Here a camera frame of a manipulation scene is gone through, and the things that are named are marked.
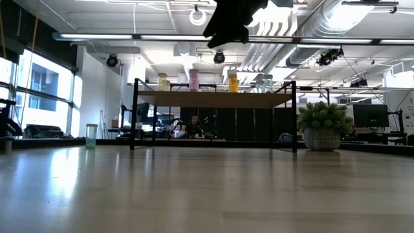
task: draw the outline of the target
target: fluorescent light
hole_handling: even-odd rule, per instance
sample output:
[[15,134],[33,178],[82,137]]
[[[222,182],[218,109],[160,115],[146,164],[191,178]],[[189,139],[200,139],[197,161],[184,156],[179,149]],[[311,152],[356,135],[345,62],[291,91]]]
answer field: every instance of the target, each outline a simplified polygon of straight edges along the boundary
[[202,6],[216,6],[214,1],[191,1],[191,0],[76,0],[76,1],[85,1],[85,2],[98,2],[98,3],[109,3],[109,4],[151,4],[151,5],[161,5],[169,3],[171,5],[202,5]]
[[204,36],[176,36],[176,35],[141,35],[142,40],[161,40],[161,41],[209,41]]
[[399,5],[399,2],[396,1],[382,1],[379,3],[373,3],[373,1],[371,1],[370,3],[367,3],[369,1],[343,1],[342,5],[345,6],[395,6],[395,5]]
[[340,49],[341,45],[297,45],[300,49]]
[[352,43],[359,43],[359,44],[370,44],[373,40],[371,39],[331,39],[331,38],[303,38],[301,42],[303,43],[335,43],[335,44],[352,44]]
[[61,34],[64,39],[132,39],[132,35],[116,34]]
[[382,39],[380,44],[412,45],[414,44],[414,39]]
[[292,38],[281,38],[281,37],[274,37],[274,36],[250,36],[249,42],[273,42],[273,43],[290,43],[292,42]]

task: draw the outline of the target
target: white wall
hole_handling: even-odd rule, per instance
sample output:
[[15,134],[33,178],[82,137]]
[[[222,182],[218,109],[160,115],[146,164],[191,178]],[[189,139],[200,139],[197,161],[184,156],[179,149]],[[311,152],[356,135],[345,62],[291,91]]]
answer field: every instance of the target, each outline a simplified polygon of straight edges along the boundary
[[86,136],[86,124],[98,124],[98,139],[101,139],[100,111],[103,111],[107,128],[111,128],[111,120],[119,116],[121,76],[88,54],[84,46],[78,47],[76,66],[79,68],[76,75],[82,79],[79,136]]

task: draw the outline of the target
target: black cable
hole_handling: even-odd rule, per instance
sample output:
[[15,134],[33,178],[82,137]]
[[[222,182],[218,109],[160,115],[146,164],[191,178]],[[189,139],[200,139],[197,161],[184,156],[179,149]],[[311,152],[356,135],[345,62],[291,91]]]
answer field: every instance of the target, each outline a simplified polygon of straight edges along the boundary
[[[348,59],[343,55],[343,58],[345,59],[345,61],[348,63],[348,65],[350,66],[350,68],[355,72],[355,74],[357,75],[357,77],[359,78],[359,79],[362,79],[361,77],[360,77],[360,75],[355,71],[355,69],[354,69],[354,67],[352,67],[352,65],[349,63],[349,61],[348,61]],[[375,98],[377,98],[377,99],[379,99],[379,97],[374,93],[374,91],[373,90],[371,90],[371,88],[369,88],[368,87],[368,85],[367,85],[367,88],[375,95]],[[392,110],[390,110],[390,108],[388,107],[388,105],[387,105],[387,108],[388,108],[388,111],[390,112],[390,113],[392,113]],[[393,116],[393,118],[394,118],[394,123],[395,123],[395,127],[397,127],[398,126],[398,124],[397,124],[397,121],[395,120],[395,116],[394,116],[394,114],[392,114],[392,116]]]

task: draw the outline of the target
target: desk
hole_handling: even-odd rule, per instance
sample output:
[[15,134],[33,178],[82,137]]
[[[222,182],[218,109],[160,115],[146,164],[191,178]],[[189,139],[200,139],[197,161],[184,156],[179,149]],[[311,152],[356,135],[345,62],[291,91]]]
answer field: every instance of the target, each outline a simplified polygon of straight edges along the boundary
[[[296,116],[296,82],[286,83],[275,93],[211,93],[211,92],[170,92],[170,91],[139,91],[138,81],[134,82],[133,95],[133,118],[131,128],[131,150],[134,148],[135,141],[135,122],[136,122],[136,104],[138,97],[143,101],[154,106],[154,113],[157,112],[158,106],[165,107],[207,107],[207,108],[234,108],[234,109],[268,109],[270,115],[270,147],[273,146],[273,111],[278,105],[292,100],[292,116]],[[279,94],[278,92],[286,90],[292,86],[292,92],[289,94]],[[157,118],[153,118],[153,126],[157,123]],[[296,117],[292,118],[292,151],[297,151],[296,136]],[[153,142],[155,142],[155,127],[153,127]]]

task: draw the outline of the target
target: glass jar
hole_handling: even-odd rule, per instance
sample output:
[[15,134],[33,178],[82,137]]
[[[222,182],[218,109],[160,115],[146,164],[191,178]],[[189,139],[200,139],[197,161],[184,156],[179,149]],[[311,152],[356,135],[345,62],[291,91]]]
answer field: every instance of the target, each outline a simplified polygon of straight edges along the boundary
[[237,80],[236,74],[231,74],[228,77],[229,81],[229,89],[228,92],[230,93],[238,93],[239,92],[239,80]]
[[190,69],[190,91],[198,92],[199,91],[199,70]]
[[158,73],[158,91],[168,91],[169,87],[167,86],[167,74]]

